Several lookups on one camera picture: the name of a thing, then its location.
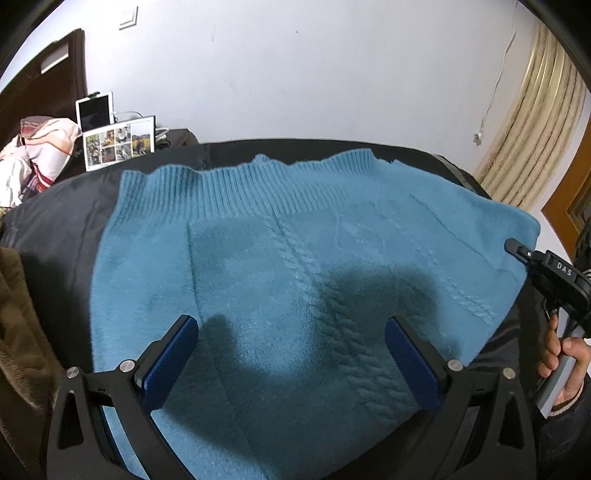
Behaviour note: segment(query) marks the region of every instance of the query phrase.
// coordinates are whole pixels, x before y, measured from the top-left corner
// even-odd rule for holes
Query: white wall
[[[138,24],[118,31],[122,6]],[[0,89],[42,48],[86,33],[88,90],[156,114],[202,142],[362,140],[440,153],[473,171],[530,56],[534,17],[514,0],[65,0],[29,37]]]

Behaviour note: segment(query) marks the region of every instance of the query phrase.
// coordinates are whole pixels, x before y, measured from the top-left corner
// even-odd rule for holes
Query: sleeve cuff
[[[557,410],[552,410],[550,412],[550,417],[558,416],[561,413],[564,413],[565,411],[567,411],[570,407],[572,407],[576,403],[576,401],[579,399],[579,397],[581,396],[581,392],[583,391],[583,386],[584,386],[584,382],[581,383],[581,386],[579,388],[579,391],[577,392],[577,394],[571,400],[569,400],[565,404],[558,405],[559,408]]]

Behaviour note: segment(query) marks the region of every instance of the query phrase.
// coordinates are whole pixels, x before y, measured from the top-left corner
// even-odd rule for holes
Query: photo collage
[[[109,125],[85,135],[87,170],[154,151],[154,117]]]

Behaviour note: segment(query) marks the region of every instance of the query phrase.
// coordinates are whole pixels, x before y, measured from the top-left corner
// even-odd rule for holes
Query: ribbed collar
[[[282,215],[345,205],[357,197],[344,180],[374,176],[388,167],[369,149],[287,166],[258,155],[237,167],[196,171],[179,165],[121,177],[111,227],[127,222],[155,226],[179,219]]]

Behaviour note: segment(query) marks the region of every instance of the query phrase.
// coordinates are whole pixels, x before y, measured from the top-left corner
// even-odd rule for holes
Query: bed
[[[158,151],[61,182],[3,218],[0,246],[20,252],[35,309],[59,361],[65,368],[76,365],[90,372],[90,279],[124,170],[149,173],[166,164],[207,170],[249,162],[258,153],[291,164],[320,160],[353,148],[370,148],[378,158],[402,161],[488,197],[469,174],[459,174],[445,159],[419,150],[332,140],[223,142]],[[526,283],[506,319],[470,368],[512,367],[520,372],[526,392],[532,391],[538,337],[544,322],[541,298]],[[428,421],[427,415],[417,413],[380,444],[327,478],[388,478],[393,465],[400,464],[397,459],[404,458]]]

